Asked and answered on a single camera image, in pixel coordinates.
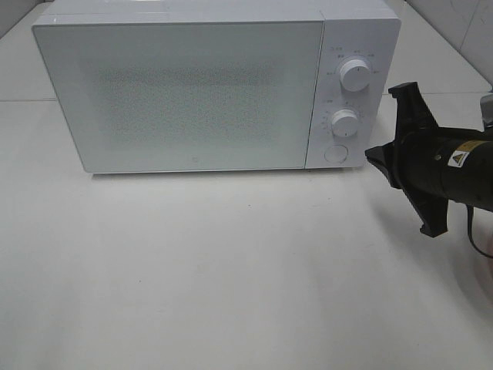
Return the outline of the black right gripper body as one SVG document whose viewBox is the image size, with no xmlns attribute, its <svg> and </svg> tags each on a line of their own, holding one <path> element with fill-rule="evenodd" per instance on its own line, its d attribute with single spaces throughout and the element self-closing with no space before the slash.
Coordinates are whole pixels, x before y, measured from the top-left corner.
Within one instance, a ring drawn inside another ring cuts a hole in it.
<svg viewBox="0 0 493 370">
<path fill-rule="evenodd" d="M 390 88 L 397 102 L 393 170 L 421 219 L 421 233 L 448 229 L 448 203 L 492 209 L 492 129 L 439 126 L 416 82 Z"/>
</svg>

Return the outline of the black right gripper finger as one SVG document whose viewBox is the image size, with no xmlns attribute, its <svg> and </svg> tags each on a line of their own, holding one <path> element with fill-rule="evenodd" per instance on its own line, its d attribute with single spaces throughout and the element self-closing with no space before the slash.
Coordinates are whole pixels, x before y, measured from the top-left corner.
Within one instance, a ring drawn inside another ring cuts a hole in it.
<svg viewBox="0 0 493 370">
<path fill-rule="evenodd" d="M 375 146 L 364 152 L 367 161 L 376 167 L 387 179 L 390 185 L 397 185 L 394 175 L 394 143 Z"/>
</svg>

